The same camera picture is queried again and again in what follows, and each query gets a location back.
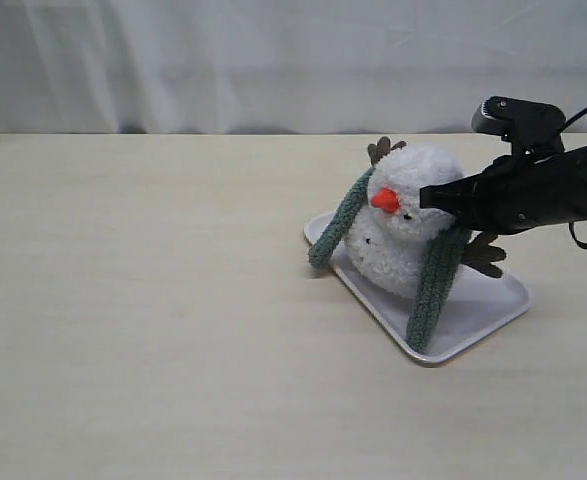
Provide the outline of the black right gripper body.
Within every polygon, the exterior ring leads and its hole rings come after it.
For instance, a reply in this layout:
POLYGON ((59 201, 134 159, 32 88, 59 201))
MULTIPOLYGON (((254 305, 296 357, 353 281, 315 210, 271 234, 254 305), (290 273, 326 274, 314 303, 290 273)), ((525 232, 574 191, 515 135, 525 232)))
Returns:
POLYGON ((455 186, 455 215, 478 231, 515 235, 583 219, 581 162, 573 152, 491 165, 455 186))

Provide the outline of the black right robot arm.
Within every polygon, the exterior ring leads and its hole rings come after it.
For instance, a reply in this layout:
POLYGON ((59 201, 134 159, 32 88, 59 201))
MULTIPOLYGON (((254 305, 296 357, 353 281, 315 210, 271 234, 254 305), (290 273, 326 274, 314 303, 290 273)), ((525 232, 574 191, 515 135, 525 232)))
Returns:
POLYGON ((419 206, 498 235, 587 221, 587 145, 501 155, 476 174, 421 188, 419 206))

